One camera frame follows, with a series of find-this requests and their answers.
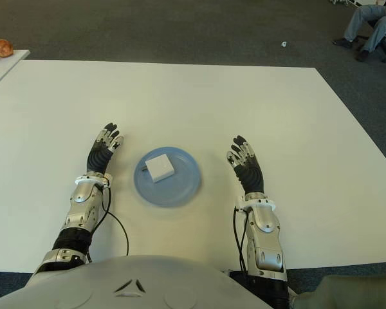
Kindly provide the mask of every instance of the small white object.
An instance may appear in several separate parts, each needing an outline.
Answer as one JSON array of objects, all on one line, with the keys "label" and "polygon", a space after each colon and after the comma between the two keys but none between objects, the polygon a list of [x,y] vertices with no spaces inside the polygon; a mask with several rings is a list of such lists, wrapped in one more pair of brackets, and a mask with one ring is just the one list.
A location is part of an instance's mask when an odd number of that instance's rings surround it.
[{"label": "small white object", "polygon": [[174,168],[167,154],[162,154],[161,156],[147,160],[145,163],[153,182],[158,182],[174,174]]}]

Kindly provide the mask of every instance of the black cable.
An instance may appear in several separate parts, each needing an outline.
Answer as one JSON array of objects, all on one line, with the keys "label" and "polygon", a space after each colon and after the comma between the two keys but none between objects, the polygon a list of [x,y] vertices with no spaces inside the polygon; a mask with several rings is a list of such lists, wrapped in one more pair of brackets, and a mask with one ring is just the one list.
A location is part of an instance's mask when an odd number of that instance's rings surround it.
[{"label": "black cable", "polygon": [[244,213],[246,214],[246,220],[244,221],[244,230],[243,230],[243,235],[242,235],[242,241],[240,242],[240,252],[242,252],[244,235],[246,234],[246,227],[247,227],[247,223],[249,220],[249,214],[247,212],[244,212]]},{"label": "black cable", "polygon": [[246,269],[246,264],[244,263],[244,257],[243,257],[243,253],[242,253],[242,247],[243,247],[243,239],[244,239],[244,233],[246,232],[246,228],[243,232],[243,236],[242,236],[242,243],[239,244],[239,238],[237,237],[237,230],[236,230],[236,212],[238,210],[235,208],[234,211],[233,211],[233,231],[234,231],[234,238],[236,240],[236,245],[237,245],[237,249],[239,251],[239,263],[240,263],[240,269],[243,273],[243,277],[244,279],[246,280],[246,274],[247,274],[247,269]]},{"label": "black cable", "polygon": [[[109,214],[110,216],[112,216],[117,222],[118,224],[120,224],[120,226],[122,227],[122,230],[124,232],[124,235],[126,237],[126,243],[127,243],[127,250],[126,250],[126,256],[129,255],[129,236],[127,235],[127,231],[126,229],[124,228],[124,225],[123,223],[112,213],[109,211],[110,209],[110,204],[111,204],[111,190],[110,188],[107,188],[107,190],[109,191],[109,203],[107,204],[107,208],[104,208],[104,201],[102,201],[102,208],[104,210],[104,215],[102,217],[102,219],[97,223],[97,225],[95,226],[95,228],[93,229],[91,235],[93,235],[95,232],[96,232],[96,229],[100,226],[100,224],[103,222],[103,220],[106,218],[106,216]],[[90,257],[90,253],[88,252],[86,254],[87,256],[87,260],[89,261],[89,263],[92,262],[91,260],[91,257]]]},{"label": "black cable", "polygon": [[124,232],[124,235],[126,236],[126,243],[127,243],[127,251],[126,251],[126,256],[129,255],[129,237],[127,236],[127,232],[126,232],[126,229],[124,228],[122,222],[120,222],[120,220],[114,215],[112,214],[111,212],[107,212],[110,216],[112,216],[114,219],[116,219],[116,221],[118,222],[118,224],[120,224],[120,226],[122,227],[122,230]]}]

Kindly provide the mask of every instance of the black shoe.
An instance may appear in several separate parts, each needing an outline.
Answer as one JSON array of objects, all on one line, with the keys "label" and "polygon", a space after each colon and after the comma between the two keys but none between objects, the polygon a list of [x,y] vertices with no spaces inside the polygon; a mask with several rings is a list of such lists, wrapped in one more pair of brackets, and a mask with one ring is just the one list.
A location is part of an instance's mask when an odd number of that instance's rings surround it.
[{"label": "black shoe", "polygon": [[358,53],[358,55],[356,56],[356,60],[357,61],[360,61],[360,62],[363,62],[364,60],[366,60],[369,56],[369,51],[368,50],[362,50],[360,53]]},{"label": "black shoe", "polygon": [[352,42],[349,42],[347,39],[337,39],[337,40],[334,40],[332,41],[332,43],[334,45],[337,45],[337,46],[342,46],[344,48],[352,48],[353,46],[353,43]]}]

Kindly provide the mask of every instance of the gray carpet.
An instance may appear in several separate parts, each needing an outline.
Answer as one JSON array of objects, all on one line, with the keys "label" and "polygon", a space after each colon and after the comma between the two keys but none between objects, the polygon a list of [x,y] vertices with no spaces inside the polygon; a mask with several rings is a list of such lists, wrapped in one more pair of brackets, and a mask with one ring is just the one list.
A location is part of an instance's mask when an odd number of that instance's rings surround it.
[{"label": "gray carpet", "polygon": [[[314,67],[386,156],[383,54],[359,63],[330,43],[353,11],[328,0],[0,0],[0,38],[29,59]],[[289,284],[302,292],[326,274],[384,273],[386,263],[290,270]],[[0,296],[28,276],[0,273]]]}]

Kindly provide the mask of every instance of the blue plate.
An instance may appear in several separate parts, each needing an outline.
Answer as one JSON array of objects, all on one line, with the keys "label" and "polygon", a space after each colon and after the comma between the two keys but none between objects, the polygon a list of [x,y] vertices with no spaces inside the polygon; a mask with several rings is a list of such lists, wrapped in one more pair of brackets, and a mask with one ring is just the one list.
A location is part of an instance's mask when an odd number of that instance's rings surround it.
[{"label": "blue plate", "polygon": [[[145,161],[166,154],[174,174],[154,183]],[[186,203],[196,193],[200,184],[200,171],[196,161],[186,151],[175,147],[161,147],[147,153],[134,171],[137,192],[148,202],[159,206],[178,206]]]}]

